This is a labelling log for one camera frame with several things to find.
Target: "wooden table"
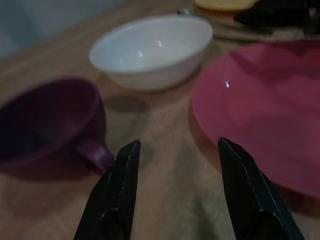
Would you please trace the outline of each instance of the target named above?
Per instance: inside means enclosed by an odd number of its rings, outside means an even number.
[[[217,149],[200,132],[190,107],[199,71],[167,91],[136,93],[112,83],[88,59],[90,46],[106,31],[178,7],[193,6],[189,0],[134,0],[0,62],[0,103],[61,76],[94,81],[105,103],[110,149],[116,153],[131,140],[142,141],[132,239],[233,240]],[[202,66],[237,47],[213,41]],[[98,179],[91,174],[45,183],[0,175],[0,238],[73,239]],[[318,201],[287,195],[305,238],[320,239]]]

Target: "pink plate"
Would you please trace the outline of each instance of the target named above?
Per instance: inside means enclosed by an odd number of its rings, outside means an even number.
[[[320,42],[233,51],[203,71],[192,101],[214,143],[234,141],[274,183],[320,198]]]

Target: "wall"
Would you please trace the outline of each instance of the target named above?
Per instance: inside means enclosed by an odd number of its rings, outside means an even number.
[[[0,59],[127,0],[0,0]]]

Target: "black object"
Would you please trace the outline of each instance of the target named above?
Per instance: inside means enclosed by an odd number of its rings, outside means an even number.
[[[119,151],[114,165],[93,188],[74,240],[130,240],[140,147],[134,141]],[[219,139],[218,147],[236,239],[303,240],[282,197],[254,159],[225,138]]]
[[[134,218],[140,142],[123,147],[93,188],[74,240],[129,240]]]
[[[218,141],[224,194],[237,240],[303,240],[285,202],[239,145]]]
[[[314,15],[319,9],[317,0],[260,0],[234,19],[252,28],[312,27],[315,34],[319,32],[319,21]]]

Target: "purple cup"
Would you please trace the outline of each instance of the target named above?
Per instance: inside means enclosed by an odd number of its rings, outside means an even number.
[[[0,109],[0,172],[28,180],[75,179],[114,163],[97,87],[60,79]]]

